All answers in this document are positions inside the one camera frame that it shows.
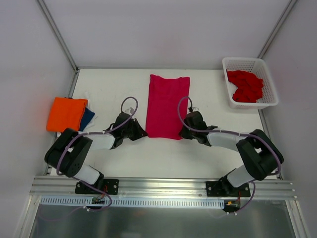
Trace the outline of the magenta t shirt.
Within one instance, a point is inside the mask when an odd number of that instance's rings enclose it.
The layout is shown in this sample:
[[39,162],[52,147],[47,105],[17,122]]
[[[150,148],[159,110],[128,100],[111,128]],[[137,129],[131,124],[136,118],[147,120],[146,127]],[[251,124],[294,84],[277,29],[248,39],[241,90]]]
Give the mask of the magenta t shirt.
[[190,77],[166,79],[150,75],[146,132],[150,138],[167,138],[180,140],[179,135],[187,115],[188,100],[178,104],[189,96]]

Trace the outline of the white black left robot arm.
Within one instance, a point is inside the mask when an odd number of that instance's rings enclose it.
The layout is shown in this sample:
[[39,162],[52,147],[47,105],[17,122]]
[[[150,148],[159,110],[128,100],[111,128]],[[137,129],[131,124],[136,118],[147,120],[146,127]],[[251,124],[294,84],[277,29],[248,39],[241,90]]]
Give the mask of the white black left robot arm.
[[45,154],[45,162],[68,178],[79,181],[80,188],[90,193],[106,192],[104,175],[97,169],[85,164],[91,149],[115,149],[124,139],[135,141],[148,136],[137,119],[121,112],[116,121],[100,132],[79,133],[67,128]]

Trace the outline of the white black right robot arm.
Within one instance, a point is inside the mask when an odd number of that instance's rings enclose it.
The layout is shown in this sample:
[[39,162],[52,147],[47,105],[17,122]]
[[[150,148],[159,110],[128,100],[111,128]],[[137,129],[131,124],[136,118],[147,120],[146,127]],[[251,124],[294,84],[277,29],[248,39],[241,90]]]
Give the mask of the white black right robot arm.
[[179,135],[195,139],[208,147],[221,147],[239,153],[243,165],[230,171],[212,185],[206,185],[207,196],[238,196],[251,181],[264,180],[278,174],[284,162],[283,155],[260,129],[250,133],[221,130],[207,126],[201,113],[190,112],[183,120]]

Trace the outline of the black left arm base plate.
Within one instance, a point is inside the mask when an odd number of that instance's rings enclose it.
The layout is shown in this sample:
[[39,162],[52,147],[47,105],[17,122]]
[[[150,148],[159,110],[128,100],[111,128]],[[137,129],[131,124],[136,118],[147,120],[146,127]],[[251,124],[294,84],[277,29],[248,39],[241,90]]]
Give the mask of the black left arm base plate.
[[88,187],[80,181],[76,184],[75,194],[100,194],[100,190],[106,192],[109,195],[117,195],[119,188],[119,180],[110,178],[100,178],[90,186],[97,189],[98,191]]

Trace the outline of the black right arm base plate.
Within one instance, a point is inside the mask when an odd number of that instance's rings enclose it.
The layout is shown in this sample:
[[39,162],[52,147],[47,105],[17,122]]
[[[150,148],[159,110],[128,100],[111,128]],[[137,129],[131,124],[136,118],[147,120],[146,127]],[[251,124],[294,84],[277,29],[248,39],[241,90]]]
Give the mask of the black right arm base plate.
[[233,187],[228,182],[206,181],[207,197],[250,197],[250,187],[248,183],[244,183],[239,187]]

